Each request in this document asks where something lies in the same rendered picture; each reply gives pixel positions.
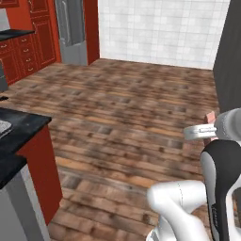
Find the grey steel fridge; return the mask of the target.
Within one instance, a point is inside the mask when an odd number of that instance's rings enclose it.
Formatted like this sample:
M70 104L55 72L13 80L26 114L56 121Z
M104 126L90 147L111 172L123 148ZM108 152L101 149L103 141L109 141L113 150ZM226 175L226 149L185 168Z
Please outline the grey steel fridge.
M55 5L62 62L86 66L83 0L55 0Z

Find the red island cabinet panel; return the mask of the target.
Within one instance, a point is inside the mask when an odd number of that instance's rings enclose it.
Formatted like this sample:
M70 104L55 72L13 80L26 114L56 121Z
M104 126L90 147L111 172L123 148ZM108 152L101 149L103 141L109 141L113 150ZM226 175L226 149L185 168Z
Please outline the red island cabinet panel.
M59 208L62 191L48 126L39 130L17 154L27 160L45 223L49 224Z

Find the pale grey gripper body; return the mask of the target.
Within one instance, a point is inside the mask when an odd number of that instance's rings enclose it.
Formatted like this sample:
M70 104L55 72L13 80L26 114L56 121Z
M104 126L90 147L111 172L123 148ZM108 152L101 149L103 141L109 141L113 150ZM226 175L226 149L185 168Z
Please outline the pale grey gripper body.
M186 140L216 137L217 128L213 123L188 126L184 129Z

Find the red cupboard run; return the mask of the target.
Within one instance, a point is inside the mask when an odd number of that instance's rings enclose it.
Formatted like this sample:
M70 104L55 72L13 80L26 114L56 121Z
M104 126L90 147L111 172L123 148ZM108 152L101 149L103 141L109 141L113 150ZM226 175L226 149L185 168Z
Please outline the red cupboard run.
M0 30L0 67L8 85L61 61L55 0L0 0L10 29Z

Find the grey dishwasher front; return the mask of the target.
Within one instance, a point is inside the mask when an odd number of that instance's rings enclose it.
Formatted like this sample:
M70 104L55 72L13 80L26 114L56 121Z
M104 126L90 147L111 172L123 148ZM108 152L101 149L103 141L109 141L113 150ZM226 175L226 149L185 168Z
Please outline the grey dishwasher front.
M0 189L0 241L51 241L28 165Z

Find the red fridge side panel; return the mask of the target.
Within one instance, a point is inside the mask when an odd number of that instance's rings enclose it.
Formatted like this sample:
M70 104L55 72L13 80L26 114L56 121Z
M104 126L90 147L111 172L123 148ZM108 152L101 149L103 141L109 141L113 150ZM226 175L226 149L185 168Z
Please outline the red fridge side panel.
M100 58L98 0L83 0L88 64Z

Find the grey appliance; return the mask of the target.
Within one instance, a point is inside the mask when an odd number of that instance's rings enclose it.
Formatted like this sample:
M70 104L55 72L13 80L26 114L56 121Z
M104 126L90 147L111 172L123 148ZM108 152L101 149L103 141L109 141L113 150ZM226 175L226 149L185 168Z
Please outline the grey appliance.
M2 62L0 61L0 93L5 92L6 90L8 90L8 82L4 74Z

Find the grey steel sink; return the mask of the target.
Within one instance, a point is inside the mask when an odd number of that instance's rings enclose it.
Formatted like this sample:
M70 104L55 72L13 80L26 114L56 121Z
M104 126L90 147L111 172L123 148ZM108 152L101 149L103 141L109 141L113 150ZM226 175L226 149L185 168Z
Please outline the grey steel sink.
M0 120L0 138L4 137L11 131L12 124L5 120Z

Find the reddish brown block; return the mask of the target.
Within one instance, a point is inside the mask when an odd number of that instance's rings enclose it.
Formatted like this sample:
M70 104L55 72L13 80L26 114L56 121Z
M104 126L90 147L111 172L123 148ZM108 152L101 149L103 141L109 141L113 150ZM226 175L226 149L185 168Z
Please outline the reddish brown block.
M216 113L214 111L211 111L210 113L206 114L204 117L204 124L210 124L210 123L214 123L216 120ZM206 138L203 143L204 145L208 145L211 141L215 140L214 137L209 137Z

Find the dark grey tall panel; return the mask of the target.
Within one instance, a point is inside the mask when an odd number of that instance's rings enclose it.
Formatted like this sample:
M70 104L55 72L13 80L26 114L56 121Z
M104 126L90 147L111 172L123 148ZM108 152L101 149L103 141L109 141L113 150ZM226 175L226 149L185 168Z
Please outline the dark grey tall panel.
M213 68L220 112L241 107L241 0L231 0Z

